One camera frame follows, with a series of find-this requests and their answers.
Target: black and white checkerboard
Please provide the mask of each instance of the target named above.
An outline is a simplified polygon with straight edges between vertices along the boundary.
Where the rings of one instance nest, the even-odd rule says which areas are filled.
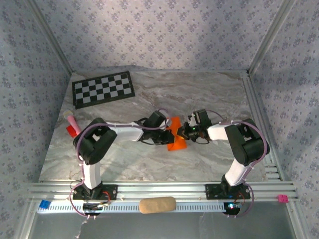
[[[72,92],[76,109],[135,96],[128,71],[72,82]]]

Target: patterned wallpaper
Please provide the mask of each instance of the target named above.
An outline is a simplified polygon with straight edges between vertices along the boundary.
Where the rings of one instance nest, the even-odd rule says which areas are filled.
[[[36,182],[69,77],[23,1],[0,1],[0,238],[13,238],[24,182]]]
[[[319,3],[299,0],[253,76],[282,167],[319,238]]]
[[[281,0],[36,0],[74,71],[246,69]]]

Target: marble surface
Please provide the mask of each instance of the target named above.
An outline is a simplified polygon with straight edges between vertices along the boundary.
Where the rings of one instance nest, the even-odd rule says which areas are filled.
[[[251,117],[239,73],[218,72],[131,72],[136,96],[75,110],[72,104],[73,81],[110,72],[73,73],[47,152],[40,180],[79,179],[80,167],[66,127],[63,112],[70,109],[81,128],[94,118],[109,122],[132,122],[148,117],[159,108],[179,116],[183,124],[193,110],[211,109],[228,120]],[[209,113],[213,123],[219,118]],[[219,181],[233,161],[227,141],[208,145],[187,142],[187,149],[169,152],[166,145],[149,146],[139,142],[119,142],[111,146],[101,160],[104,181]],[[248,176],[249,181],[266,180],[263,164]]]

